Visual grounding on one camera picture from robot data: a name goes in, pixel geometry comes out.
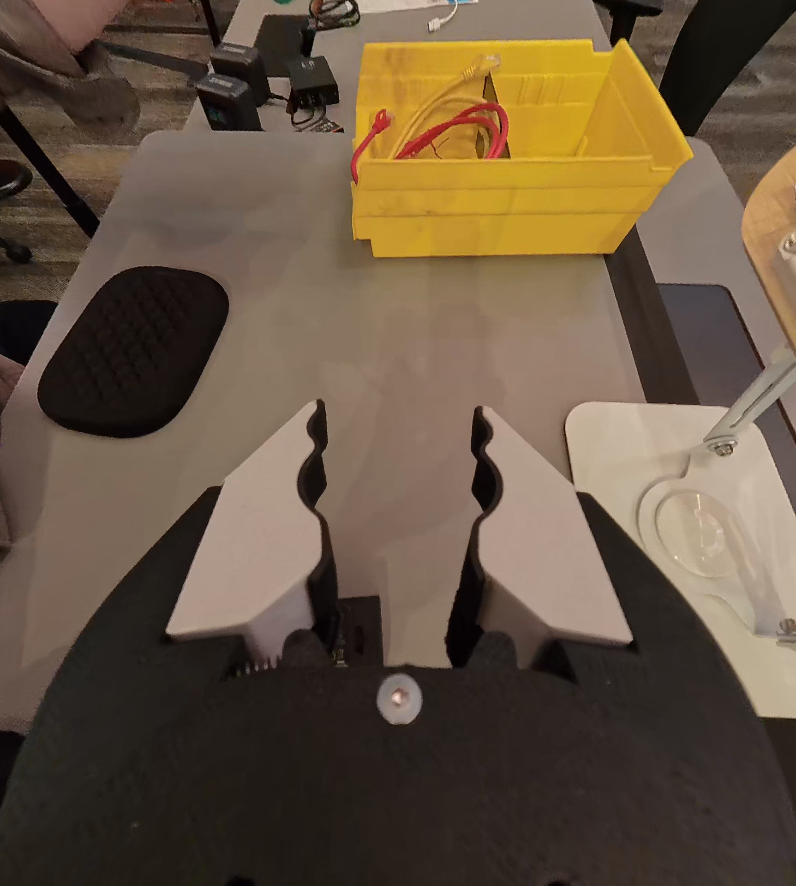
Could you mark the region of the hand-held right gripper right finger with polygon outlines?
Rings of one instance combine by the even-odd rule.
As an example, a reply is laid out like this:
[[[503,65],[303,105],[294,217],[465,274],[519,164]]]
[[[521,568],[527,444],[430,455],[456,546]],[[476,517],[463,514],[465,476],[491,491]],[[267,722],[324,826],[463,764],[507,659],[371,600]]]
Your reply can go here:
[[[491,407],[472,417],[471,530],[445,638],[466,666],[485,633],[508,635],[520,667],[552,641],[625,648],[620,601],[573,484]]]

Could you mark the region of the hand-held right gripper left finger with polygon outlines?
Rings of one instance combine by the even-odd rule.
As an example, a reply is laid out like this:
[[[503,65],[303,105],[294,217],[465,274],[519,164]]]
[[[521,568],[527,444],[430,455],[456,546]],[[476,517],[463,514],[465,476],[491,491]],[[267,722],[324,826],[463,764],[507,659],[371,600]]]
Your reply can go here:
[[[332,653],[337,569],[317,505],[327,488],[323,400],[305,404],[226,476],[167,625],[175,641],[243,640],[274,666],[287,638],[311,631]]]

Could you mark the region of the yellow plastic bin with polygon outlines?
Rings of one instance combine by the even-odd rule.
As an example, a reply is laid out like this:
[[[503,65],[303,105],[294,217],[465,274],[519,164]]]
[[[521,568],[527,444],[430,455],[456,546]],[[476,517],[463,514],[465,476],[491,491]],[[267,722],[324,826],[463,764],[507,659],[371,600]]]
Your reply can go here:
[[[626,40],[372,42],[355,119],[377,258],[611,253],[693,157]]]

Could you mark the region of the black wrist rest pad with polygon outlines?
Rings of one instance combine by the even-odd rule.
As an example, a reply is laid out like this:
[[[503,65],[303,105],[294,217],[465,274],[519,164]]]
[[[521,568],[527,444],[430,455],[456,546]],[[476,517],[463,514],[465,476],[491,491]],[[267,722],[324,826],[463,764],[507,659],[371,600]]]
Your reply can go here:
[[[140,266],[107,280],[50,357],[37,386],[55,425],[136,438],[171,422],[226,325],[229,299],[211,276]]]

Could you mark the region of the wooden board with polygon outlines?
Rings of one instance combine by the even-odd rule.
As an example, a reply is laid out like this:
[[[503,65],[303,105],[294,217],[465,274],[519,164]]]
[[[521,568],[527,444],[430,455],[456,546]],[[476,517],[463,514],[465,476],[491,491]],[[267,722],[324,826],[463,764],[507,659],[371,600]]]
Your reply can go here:
[[[796,230],[796,145],[764,175],[743,210],[748,260],[785,337],[796,354],[796,306],[777,262],[780,242]]]

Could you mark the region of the black battery pack with display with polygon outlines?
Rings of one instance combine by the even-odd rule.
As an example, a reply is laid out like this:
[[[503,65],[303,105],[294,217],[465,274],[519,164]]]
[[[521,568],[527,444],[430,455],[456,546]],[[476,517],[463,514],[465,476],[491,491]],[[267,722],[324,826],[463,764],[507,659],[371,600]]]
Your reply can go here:
[[[263,131],[258,105],[244,81],[209,72],[197,81],[195,88],[211,130]]]

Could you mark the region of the black charger hub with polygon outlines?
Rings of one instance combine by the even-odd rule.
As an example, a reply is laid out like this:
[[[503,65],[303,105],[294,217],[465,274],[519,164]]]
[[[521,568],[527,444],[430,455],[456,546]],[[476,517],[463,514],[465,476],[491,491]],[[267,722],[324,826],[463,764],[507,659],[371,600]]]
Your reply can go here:
[[[336,78],[324,56],[297,56],[286,62],[290,82],[288,105],[291,111],[312,111],[340,103]]]

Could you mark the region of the black office chair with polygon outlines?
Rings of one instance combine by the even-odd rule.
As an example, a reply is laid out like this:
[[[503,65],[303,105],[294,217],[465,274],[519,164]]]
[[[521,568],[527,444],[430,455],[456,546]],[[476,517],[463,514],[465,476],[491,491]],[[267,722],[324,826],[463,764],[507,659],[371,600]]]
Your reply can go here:
[[[796,1],[699,1],[674,43],[659,92],[686,137],[796,12]]]

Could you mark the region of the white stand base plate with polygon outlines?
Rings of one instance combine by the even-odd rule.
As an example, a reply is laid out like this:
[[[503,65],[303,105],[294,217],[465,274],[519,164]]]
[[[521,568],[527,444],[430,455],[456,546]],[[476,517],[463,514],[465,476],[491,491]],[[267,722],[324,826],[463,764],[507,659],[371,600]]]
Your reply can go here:
[[[736,672],[756,713],[796,718],[796,651],[752,635],[719,599],[703,594],[694,577],[661,553],[645,548],[637,528],[640,499],[654,483],[678,478],[688,454],[724,415],[724,407],[588,402],[574,407],[565,437],[574,484],[591,495],[634,540],[708,628]],[[796,566],[796,514],[763,433],[751,425],[739,435],[730,465],[757,482],[765,506],[776,513]],[[781,594],[796,610],[794,591]]]

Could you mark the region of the clear suction cup bracket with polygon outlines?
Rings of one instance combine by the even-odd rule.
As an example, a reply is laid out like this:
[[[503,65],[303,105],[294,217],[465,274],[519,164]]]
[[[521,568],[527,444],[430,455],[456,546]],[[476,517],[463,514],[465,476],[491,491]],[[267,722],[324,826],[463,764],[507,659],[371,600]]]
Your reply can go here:
[[[780,620],[796,619],[781,594],[794,591],[794,556],[757,482],[731,467],[732,451],[692,449],[680,477],[654,483],[640,499],[637,528],[647,550],[655,542],[752,635],[776,641]]]

